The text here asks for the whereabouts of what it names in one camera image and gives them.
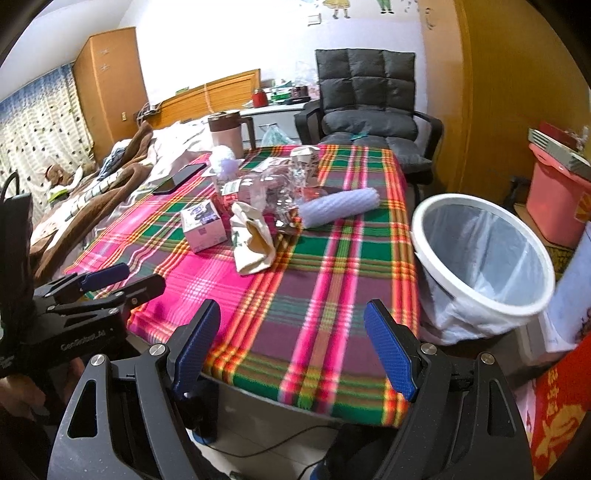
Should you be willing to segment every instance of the gray cushioned chair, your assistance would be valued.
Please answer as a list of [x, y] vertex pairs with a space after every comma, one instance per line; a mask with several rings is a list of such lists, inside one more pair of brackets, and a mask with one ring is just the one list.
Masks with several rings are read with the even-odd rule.
[[[320, 144], [389, 148], [418, 196], [416, 185], [433, 181], [431, 164], [443, 125], [414, 109], [414, 60], [415, 54], [409, 52], [316, 50], [320, 100], [307, 103], [295, 116], [302, 143], [313, 144], [317, 137]], [[313, 132], [312, 116], [317, 119]], [[415, 143], [415, 117], [430, 124], [423, 151]], [[364, 136], [356, 139], [358, 134]]]

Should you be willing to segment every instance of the pink plastic bin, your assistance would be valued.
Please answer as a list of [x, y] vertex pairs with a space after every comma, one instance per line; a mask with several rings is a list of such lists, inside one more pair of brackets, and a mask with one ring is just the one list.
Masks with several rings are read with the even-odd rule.
[[591, 182], [569, 172], [540, 147], [530, 144], [536, 156], [527, 211], [552, 243], [576, 248], [591, 220]]

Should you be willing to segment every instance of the human hand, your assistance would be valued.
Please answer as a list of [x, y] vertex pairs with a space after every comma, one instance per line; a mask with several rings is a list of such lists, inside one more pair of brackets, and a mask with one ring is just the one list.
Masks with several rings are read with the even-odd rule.
[[[70, 401], [84, 368], [84, 363], [79, 358], [70, 362], [63, 395], [66, 404]], [[0, 405], [9, 414], [33, 420], [31, 407], [42, 407], [44, 403], [45, 394], [29, 377], [17, 374], [0, 380]]]

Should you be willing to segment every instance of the wooden headboard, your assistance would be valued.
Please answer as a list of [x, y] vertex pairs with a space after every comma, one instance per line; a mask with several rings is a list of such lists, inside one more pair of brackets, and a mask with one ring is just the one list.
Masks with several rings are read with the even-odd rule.
[[168, 127], [177, 121], [200, 118], [211, 113], [206, 95], [214, 112], [241, 109], [260, 85], [260, 69], [214, 80], [165, 100], [160, 105], [160, 113], [148, 116], [146, 120], [158, 129]]

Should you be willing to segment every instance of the wall outlet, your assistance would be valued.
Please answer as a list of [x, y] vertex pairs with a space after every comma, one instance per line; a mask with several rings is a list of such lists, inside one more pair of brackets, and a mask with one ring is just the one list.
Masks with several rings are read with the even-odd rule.
[[308, 15], [308, 26], [320, 25], [322, 23], [322, 14]]

